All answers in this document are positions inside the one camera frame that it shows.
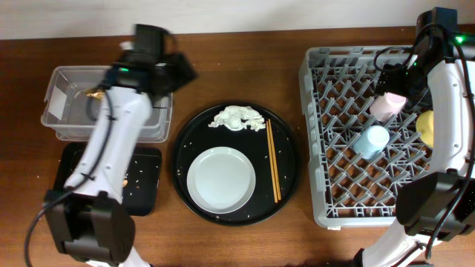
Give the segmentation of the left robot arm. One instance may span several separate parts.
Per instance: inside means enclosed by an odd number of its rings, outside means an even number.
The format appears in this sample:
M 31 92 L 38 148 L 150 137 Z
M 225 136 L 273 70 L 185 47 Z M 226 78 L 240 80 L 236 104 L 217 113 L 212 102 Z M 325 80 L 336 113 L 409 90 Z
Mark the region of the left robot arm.
M 122 205 L 122 183 L 153 102 L 196 79 L 179 50 L 166 51 L 171 33 L 136 24 L 134 43 L 105 72 L 96 90 L 104 93 L 96 124 L 82 157 L 62 189 L 47 191 L 24 240 L 46 218 L 56 249 L 90 266 L 147 266 L 134 248 L 136 226 Z

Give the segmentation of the pink cup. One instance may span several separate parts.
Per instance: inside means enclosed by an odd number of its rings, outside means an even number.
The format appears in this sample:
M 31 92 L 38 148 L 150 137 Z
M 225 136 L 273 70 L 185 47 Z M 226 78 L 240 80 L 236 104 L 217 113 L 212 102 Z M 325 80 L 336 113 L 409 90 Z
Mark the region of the pink cup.
M 407 98 L 394 93 L 386 92 L 378 96 L 370 106 L 370 114 L 378 121 L 386 122 L 393 115 L 398 114 L 407 102 Z

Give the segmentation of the yellow bowl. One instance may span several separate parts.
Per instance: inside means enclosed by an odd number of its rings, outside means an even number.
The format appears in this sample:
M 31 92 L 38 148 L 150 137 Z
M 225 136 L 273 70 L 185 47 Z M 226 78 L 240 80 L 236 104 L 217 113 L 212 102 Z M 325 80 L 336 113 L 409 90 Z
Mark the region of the yellow bowl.
M 430 148 L 433 147 L 433 111 L 421 113 L 416 120 L 416 130 L 421 134 L 420 139 Z

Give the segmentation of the food scraps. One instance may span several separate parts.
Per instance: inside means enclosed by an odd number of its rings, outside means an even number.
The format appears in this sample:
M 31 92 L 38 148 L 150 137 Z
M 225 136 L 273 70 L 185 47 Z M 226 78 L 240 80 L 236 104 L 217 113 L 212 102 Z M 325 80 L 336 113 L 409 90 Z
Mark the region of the food scraps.
M 145 154 L 132 156 L 124 175 L 122 187 L 128 190 L 156 188 L 159 182 L 161 163 L 160 156 Z

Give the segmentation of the gold coffee sachet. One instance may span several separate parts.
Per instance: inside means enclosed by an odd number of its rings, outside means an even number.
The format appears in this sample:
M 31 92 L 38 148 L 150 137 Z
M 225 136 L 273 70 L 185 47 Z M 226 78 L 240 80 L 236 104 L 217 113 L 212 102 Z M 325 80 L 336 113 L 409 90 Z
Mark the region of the gold coffee sachet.
M 105 91 L 103 89 L 99 89 L 99 88 L 89 88 L 89 89 L 84 91 L 84 94 L 87 97 L 101 100 L 105 95 Z

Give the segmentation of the light blue cup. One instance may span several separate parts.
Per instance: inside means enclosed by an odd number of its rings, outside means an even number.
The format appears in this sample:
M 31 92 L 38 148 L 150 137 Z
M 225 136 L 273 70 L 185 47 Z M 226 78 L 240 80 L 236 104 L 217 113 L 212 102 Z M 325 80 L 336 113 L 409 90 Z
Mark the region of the light blue cup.
M 372 159 L 388 144 L 389 132 L 380 125 L 370 126 L 365 130 L 353 145 L 353 150 L 361 154 L 363 159 Z

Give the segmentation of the grey plate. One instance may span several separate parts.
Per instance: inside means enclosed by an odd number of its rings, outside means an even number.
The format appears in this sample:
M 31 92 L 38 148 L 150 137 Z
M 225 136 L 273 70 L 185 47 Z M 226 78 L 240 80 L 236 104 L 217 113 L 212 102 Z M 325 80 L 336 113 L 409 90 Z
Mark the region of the grey plate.
M 186 187 L 197 207 L 228 214 L 248 203 L 256 186 L 255 169 L 248 157 L 229 147 L 210 148 L 191 163 Z

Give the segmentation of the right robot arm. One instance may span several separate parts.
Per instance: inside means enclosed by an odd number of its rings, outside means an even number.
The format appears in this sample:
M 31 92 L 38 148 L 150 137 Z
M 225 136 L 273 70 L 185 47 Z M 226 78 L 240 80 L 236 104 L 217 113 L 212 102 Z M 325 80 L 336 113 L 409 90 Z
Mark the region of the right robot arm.
M 396 219 L 351 266 L 408 266 L 435 245 L 474 231 L 474 35 L 457 27 L 457 11 L 435 7 L 418 16 L 416 38 L 401 64 L 377 66 L 376 93 L 409 101 L 430 94 L 433 151 L 425 176 L 403 186 Z

